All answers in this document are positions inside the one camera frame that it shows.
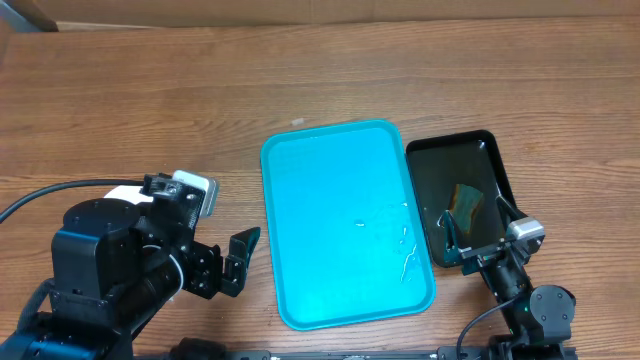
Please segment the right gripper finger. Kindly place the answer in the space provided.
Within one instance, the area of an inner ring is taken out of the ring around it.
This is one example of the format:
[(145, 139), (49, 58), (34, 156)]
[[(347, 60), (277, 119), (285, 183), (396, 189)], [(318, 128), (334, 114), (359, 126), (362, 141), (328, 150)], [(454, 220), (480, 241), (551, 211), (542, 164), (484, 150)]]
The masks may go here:
[(514, 221), (527, 217), (524, 212), (520, 211), (502, 195), (496, 197), (496, 205), (503, 225), (509, 225)]
[(470, 251), (469, 246), (464, 247), (466, 234), (459, 228), (455, 218), (449, 210), (445, 210), (441, 216), (442, 227), (445, 230), (445, 245), (443, 259), (450, 266), (461, 265), (463, 253)]

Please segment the green yellow sponge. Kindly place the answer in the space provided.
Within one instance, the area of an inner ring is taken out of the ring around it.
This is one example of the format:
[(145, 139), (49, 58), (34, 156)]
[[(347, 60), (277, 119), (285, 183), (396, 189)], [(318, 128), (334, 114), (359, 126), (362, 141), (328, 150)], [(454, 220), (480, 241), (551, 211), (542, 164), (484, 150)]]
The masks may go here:
[(450, 199), (448, 210), (458, 228), (470, 233), (482, 204), (484, 193), (466, 184), (456, 184)]

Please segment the white plate with stain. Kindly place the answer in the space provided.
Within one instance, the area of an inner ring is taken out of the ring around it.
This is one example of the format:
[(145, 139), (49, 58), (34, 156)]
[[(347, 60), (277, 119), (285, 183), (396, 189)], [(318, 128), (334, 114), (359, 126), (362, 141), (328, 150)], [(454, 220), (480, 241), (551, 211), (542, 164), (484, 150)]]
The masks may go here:
[(140, 203), (151, 203), (153, 198), (151, 196), (143, 195), (141, 190), (141, 186), (120, 185), (110, 190), (104, 195), (104, 197), (124, 200), (134, 205), (138, 205)]

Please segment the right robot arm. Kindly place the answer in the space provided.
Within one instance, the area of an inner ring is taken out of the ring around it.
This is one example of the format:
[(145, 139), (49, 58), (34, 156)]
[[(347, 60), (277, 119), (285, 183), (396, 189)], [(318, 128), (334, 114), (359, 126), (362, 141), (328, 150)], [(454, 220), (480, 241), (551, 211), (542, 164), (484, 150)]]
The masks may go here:
[[(471, 320), (461, 331), (456, 345), (441, 348), (448, 359), (546, 359), (578, 358), (577, 351), (564, 345), (571, 338), (576, 298), (557, 285), (532, 285), (525, 271), (531, 256), (541, 247), (545, 230), (505, 197), (496, 198), (505, 230), (503, 237), (477, 249), (458, 248), (464, 233), (450, 211), (442, 214), (447, 240), (455, 251), (455, 261), (464, 275), (478, 273), (493, 293), (497, 305)], [(509, 328), (507, 335), (492, 336), (485, 347), (463, 346), (468, 332), (489, 315), (501, 312)]]

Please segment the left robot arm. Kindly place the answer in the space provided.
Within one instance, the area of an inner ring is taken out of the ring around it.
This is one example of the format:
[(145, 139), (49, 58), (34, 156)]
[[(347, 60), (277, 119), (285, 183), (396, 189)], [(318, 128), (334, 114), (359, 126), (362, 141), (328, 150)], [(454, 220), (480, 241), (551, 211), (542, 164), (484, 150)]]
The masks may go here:
[(204, 299), (244, 289), (257, 227), (229, 252), (195, 240), (218, 186), (194, 174), (137, 182), (145, 201), (87, 200), (70, 208), (51, 244), (53, 276), (24, 306), (4, 359), (131, 359), (133, 342), (180, 291)]

